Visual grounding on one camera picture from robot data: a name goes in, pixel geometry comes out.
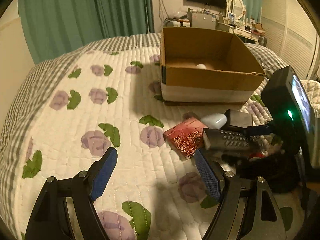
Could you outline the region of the grey checkered bed cover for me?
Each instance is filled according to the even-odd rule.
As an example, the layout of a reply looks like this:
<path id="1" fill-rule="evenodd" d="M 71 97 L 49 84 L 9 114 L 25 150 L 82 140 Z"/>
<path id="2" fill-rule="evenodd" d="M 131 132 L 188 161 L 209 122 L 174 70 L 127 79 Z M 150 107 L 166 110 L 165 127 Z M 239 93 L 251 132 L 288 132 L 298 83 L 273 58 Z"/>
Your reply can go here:
<path id="1" fill-rule="evenodd" d="M 17 222 L 18 197 L 29 133 L 39 111 L 44 109 L 59 83 L 65 77 L 72 77 L 76 61 L 82 55 L 94 51 L 118 55 L 122 51 L 145 47 L 157 48 L 158 57 L 160 35 L 133 35 L 95 41 L 55 59 L 43 61 L 29 72 L 8 111 L 1 134 L 1 218 L 15 239 L 24 239 Z M 224 112 L 226 109 L 223 105 L 216 106 L 214 112 Z M 183 119 L 189 114 L 208 115 L 189 111 L 183 115 Z"/>

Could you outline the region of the grey mini fridge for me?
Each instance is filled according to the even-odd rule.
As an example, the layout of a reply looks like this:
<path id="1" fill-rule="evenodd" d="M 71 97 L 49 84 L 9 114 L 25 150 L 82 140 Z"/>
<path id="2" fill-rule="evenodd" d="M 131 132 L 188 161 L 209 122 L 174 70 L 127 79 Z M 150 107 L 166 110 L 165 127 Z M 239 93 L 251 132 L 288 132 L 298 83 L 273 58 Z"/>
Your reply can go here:
<path id="1" fill-rule="evenodd" d="M 216 29 L 216 17 L 210 14 L 191 13 L 191 27 L 202 29 Z"/>

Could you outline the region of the white suitcase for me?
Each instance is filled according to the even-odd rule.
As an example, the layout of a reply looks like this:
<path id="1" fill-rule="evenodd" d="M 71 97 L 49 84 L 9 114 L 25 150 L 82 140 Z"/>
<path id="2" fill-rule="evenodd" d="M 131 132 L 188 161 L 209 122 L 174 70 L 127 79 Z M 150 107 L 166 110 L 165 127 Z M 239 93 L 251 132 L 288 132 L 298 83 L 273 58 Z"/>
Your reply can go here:
<path id="1" fill-rule="evenodd" d="M 191 27 L 191 23 L 189 21 L 168 21 L 166 23 L 167 27 L 183 27 L 183 28 L 190 28 Z"/>

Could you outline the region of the white dressing table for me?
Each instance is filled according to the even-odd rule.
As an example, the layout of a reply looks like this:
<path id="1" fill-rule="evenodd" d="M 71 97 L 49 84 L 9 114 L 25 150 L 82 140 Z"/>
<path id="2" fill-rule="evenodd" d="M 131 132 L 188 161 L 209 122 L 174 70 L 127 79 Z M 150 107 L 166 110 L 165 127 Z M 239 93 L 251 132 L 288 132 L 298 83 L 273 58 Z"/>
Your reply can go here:
<path id="1" fill-rule="evenodd" d="M 238 36 L 244 43 L 259 44 L 259 35 L 255 35 L 250 31 L 246 31 L 238 27 L 233 27 L 231 25 L 220 22 L 216 22 L 215 27 L 216 30 L 225 31 Z"/>

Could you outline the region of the light blue earbuds case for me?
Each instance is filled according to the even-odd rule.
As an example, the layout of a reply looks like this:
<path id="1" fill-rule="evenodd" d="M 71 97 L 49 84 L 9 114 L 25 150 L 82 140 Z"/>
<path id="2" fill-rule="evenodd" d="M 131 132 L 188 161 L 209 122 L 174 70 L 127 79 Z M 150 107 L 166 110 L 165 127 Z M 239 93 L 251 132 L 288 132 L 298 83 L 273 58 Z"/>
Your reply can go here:
<path id="1" fill-rule="evenodd" d="M 227 117 L 222 113 L 214 113 L 204 116 L 200 121 L 211 129 L 220 129 L 227 122 Z"/>

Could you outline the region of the dark checkered suitcase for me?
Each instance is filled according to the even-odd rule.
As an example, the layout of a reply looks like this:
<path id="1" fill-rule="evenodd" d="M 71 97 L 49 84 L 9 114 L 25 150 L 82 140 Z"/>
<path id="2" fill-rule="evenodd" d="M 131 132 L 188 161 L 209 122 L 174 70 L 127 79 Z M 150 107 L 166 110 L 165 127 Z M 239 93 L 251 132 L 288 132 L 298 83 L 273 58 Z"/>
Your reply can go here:
<path id="1" fill-rule="evenodd" d="M 258 43 L 260 46 L 267 46 L 267 38 L 265 36 L 259 36 Z"/>

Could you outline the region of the white louvered wardrobe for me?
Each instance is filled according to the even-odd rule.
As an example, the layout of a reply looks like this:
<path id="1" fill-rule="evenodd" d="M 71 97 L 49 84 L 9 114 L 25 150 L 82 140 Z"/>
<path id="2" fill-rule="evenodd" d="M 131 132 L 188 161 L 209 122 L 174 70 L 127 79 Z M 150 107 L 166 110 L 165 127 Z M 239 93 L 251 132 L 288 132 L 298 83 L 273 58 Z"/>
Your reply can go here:
<path id="1" fill-rule="evenodd" d="M 319 36 L 297 0 L 263 0 L 261 23 L 267 48 L 291 65 L 300 79 L 318 66 Z"/>

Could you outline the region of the white plastic bottle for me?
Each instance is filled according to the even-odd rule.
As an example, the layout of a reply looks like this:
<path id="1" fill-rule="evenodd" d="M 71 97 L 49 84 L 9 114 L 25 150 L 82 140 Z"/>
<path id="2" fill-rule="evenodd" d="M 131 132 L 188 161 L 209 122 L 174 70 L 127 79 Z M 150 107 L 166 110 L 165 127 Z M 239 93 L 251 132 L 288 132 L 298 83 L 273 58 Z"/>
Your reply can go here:
<path id="1" fill-rule="evenodd" d="M 198 65 L 196 66 L 196 68 L 198 68 L 198 69 L 207 69 L 204 64 L 198 64 Z"/>

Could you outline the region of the cream padded jacket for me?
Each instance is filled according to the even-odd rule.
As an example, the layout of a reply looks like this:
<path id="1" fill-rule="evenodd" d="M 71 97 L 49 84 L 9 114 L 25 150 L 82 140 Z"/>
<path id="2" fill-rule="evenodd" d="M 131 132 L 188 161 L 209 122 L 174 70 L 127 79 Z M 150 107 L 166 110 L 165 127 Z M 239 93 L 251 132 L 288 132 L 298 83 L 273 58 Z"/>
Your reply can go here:
<path id="1" fill-rule="evenodd" d="M 319 114 L 320 107 L 320 84 L 318 81 L 301 80 L 302 85 L 310 99 L 312 107 Z"/>

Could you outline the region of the white floral quilt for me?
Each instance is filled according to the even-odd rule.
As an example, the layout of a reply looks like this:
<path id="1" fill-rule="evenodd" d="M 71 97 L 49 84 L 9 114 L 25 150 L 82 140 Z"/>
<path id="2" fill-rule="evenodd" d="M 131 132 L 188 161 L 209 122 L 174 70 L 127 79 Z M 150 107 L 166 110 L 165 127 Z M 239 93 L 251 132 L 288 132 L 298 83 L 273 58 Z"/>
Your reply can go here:
<path id="1" fill-rule="evenodd" d="M 39 111 L 29 133 L 17 222 L 25 237 L 36 199 L 49 176 L 71 178 L 109 147 L 116 168 L 94 206 L 111 239 L 200 239 L 216 207 L 209 207 L 191 160 L 165 142 L 165 130 L 189 111 L 211 106 L 167 106 L 158 99 L 157 48 L 82 55 Z"/>

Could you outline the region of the brown cardboard box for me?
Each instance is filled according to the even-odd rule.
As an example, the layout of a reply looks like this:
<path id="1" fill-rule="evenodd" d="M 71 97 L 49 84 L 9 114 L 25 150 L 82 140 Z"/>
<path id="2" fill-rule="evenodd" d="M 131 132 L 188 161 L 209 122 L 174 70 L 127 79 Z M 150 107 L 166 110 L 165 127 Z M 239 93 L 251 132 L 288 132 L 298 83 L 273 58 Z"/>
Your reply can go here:
<path id="1" fill-rule="evenodd" d="M 165 27 L 160 56 L 167 102 L 246 102 L 266 76 L 248 45 L 220 30 Z M 198 64 L 207 69 L 196 68 Z"/>

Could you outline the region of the black charger cube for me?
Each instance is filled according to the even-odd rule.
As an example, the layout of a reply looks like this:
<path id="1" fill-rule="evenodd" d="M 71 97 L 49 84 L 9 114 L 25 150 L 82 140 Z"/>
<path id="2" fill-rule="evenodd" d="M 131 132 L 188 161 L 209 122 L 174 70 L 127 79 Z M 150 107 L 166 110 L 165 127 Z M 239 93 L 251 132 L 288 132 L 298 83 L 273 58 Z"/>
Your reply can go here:
<path id="1" fill-rule="evenodd" d="M 225 116 L 227 121 L 222 128 L 227 131 L 237 131 L 253 126 L 253 116 L 251 114 L 228 109 L 225 111 Z"/>

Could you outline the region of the red rose patterned case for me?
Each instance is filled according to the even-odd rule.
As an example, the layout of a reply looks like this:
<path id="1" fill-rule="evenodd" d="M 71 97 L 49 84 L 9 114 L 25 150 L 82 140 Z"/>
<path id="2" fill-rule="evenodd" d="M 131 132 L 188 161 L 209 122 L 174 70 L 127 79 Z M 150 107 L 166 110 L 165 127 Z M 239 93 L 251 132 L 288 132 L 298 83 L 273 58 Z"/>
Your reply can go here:
<path id="1" fill-rule="evenodd" d="M 186 159 L 204 146 L 203 129 L 207 128 L 200 120 L 191 117 L 164 132 L 163 136 Z"/>

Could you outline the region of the green curtain left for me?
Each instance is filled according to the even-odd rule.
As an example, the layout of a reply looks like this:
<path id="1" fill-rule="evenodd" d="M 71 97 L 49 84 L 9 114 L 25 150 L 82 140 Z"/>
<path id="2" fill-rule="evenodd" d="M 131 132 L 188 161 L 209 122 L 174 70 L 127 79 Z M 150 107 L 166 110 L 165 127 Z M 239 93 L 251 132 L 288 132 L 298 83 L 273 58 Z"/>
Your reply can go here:
<path id="1" fill-rule="evenodd" d="M 34 63 L 92 41 L 154 31 L 151 0 L 18 0 Z"/>

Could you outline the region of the white bottle with red cap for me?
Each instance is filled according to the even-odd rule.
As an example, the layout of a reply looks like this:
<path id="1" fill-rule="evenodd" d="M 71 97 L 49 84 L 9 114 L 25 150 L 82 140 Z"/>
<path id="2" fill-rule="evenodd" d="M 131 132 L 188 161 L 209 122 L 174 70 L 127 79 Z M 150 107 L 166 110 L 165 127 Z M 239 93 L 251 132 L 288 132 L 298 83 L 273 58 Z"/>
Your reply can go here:
<path id="1" fill-rule="evenodd" d="M 253 161 L 257 161 L 260 159 L 264 159 L 268 156 L 270 156 L 272 153 L 269 152 L 267 149 L 263 148 L 258 152 L 254 152 L 252 154 L 249 155 L 248 157 L 248 161 L 253 162 Z"/>

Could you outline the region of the oval white vanity mirror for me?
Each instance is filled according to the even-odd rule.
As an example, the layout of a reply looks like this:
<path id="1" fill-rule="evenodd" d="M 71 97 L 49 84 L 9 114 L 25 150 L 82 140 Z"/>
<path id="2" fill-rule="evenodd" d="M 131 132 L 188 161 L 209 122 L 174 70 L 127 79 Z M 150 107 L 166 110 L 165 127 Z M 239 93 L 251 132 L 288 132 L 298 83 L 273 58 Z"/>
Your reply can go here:
<path id="1" fill-rule="evenodd" d="M 246 6 L 242 0 L 228 0 L 227 14 L 233 14 L 236 20 L 243 19 L 246 15 Z"/>

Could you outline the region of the black remote control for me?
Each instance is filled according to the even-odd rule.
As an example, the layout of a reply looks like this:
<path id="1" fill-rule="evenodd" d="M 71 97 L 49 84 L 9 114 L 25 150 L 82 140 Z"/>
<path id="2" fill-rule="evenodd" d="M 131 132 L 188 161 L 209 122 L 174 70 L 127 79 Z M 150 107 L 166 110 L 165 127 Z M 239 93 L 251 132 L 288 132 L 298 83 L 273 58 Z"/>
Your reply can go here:
<path id="1" fill-rule="evenodd" d="M 263 142 L 256 137 L 220 129 L 203 129 L 203 142 L 206 150 L 253 152 L 261 150 Z"/>

